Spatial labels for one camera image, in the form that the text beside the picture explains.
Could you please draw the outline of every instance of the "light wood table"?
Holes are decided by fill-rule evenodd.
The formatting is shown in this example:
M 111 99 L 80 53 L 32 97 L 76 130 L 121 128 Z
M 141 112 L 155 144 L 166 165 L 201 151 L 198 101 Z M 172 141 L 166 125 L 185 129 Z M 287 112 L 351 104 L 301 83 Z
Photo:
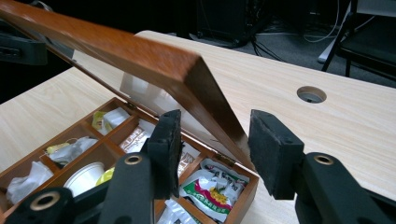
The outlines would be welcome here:
M 251 109 L 272 113 L 302 139 L 304 152 L 333 155 L 364 188 L 396 200 L 395 89 L 170 35 L 138 35 L 200 53 L 247 134 Z M 75 56 L 120 87 L 122 71 Z M 321 104 L 301 100 L 297 90 L 303 86 L 325 91 L 327 99 Z M 3 103 L 0 171 L 114 96 L 71 68 Z M 298 223 L 294 202 L 275 201 L 261 182 L 243 223 Z

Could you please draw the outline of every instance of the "black chair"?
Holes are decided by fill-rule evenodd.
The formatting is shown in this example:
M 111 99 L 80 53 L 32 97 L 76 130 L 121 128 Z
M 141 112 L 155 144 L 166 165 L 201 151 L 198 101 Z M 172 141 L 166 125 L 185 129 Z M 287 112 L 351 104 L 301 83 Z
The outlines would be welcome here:
M 334 54 L 350 65 L 396 80 L 396 0 L 351 0 L 350 10 L 323 64 L 326 71 Z

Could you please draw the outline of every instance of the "tea bag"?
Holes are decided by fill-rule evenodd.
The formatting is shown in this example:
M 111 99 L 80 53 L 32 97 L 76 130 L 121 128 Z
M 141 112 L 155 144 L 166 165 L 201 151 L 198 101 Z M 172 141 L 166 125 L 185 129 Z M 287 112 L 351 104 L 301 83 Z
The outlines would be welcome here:
M 105 111 L 96 111 L 93 113 L 93 118 L 92 118 L 92 127 L 102 135 L 106 135 L 112 130 L 110 124 L 107 124 L 105 126 L 105 123 L 103 121 L 103 116 L 106 113 L 107 112 Z
M 14 177 L 11 180 L 7 188 L 7 199 L 13 204 L 18 203 L 52 176 L 52 171 L 42 162 L 33 161 L 28 176 Z
M 97 139 L 90 138 L 89 136 L 81 137 L 76 143 L 59 148 L 54 153 L 49 154 L 49 157 L 61 165 L 66 165 L 93 146 L 97 141 Z

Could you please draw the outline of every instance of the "dark background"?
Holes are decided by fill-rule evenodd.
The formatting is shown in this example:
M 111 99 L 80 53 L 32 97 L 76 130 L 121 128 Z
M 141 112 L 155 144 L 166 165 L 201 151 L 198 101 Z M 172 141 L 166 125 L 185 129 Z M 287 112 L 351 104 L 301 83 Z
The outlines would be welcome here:
M 196 35 L 197 21 L 202 21 L 203 16 L 213 18 L 213 21 L 216 22 L 215 27 L 220 33 L 224 33 L 224 30 L 225 33 L 229 30 L 241 32 L 248 20 L 247 7 L 252 4 L 261 7 L 261 15 L 259 18 L 255 18 L 255 21 L 277 15 L 301 33 L 304 32 L 305 26 L 312 21 L 333 23 L 336 10 L 335 1 L 210 0 L 205 1 L 206 14 L 201 15 L 197 20 L 197 9 L 202 9 L 202 7 L 198 8 L 199 3 L 203 3 L 204 0 L 43 0 L 43 2 L 55 12 L 134 34 L 143 30 L 152 30 L 160 33 L 176 33 L 177 36 L 185 38 L 190 38 L 190 34 Z M 312 18 L 311 12 L 318 13 L 320 16 Z M 236 14 L 239 15 L 239 21 L 234 20 Z M 4 71 L 0 88 L 5 90 L 2 91 L 0 104 L 56 76 L 69 67 L 68 63 L 50 52 L 48 52 L 47 65 L 0 62 L 0 69 Z

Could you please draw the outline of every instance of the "floor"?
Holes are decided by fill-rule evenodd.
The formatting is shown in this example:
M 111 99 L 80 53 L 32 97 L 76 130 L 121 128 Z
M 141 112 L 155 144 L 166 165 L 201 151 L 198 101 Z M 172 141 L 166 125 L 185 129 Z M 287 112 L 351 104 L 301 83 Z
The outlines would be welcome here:
M 230 41 L 216 36 L 198 38 L 196 35 L 190 35 L 190 37 L 195 41 L 321 70 L 323 63 L 318 61 L 318 57 L 332 43 L 337 32 L 337 27 L 333 29 L 323 24 L 308 24 L 305 32 L 298 34 L 286 22 L 274 17 L 255 34 L 255 43 L 248 42 L 238 48 L 233 48 Z M 327 72 L 330 76 L 344 76 L 345 65 L 345 59 L 334 56 Z M 360 69 L 356 65 L 352 65 L 350 74 L 350 78 L 396 88 L 396 81 Z

